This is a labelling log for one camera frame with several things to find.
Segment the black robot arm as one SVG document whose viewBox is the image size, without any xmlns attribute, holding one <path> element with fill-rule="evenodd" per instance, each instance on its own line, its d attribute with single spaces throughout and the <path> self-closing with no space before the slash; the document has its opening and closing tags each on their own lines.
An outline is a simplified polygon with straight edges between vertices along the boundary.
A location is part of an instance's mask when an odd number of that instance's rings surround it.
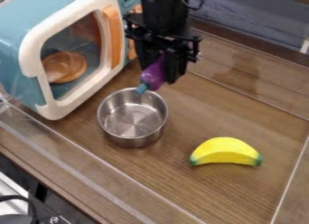
<svg viewBox="0 0 309 224">
<path fill-rule="evenodd" d="M 199 60 L 202 36 L 187 23 L 188 0 L 142 0 L 142 11 L 126 13 L 126 37 L 134 40 L 142 70 L 163 57 L 166 83 L 174 84 L 186 73 L 187 63 Z"/>
</svg>

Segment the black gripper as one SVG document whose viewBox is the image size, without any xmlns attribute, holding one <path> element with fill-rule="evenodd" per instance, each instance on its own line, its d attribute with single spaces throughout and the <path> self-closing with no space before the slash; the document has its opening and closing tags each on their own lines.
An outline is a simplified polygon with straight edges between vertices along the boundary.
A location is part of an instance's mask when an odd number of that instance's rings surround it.
<svg viewBox="0 0 309 224">
<path fill-rule="evenodd" d="M 146 69 L 156 60 L 159 52 L 166 51 L 166 82 L 174 84 L 186 72 L 187 61 L 197 62 L 201 59 L 202 36 L 187 24 L 167 32 L 155 31 L 146 26 L 143 14 L 127 13 L 123 19 L 127 22 L 126 37 L 134 40 L 142 68 Z"/>
</svg>

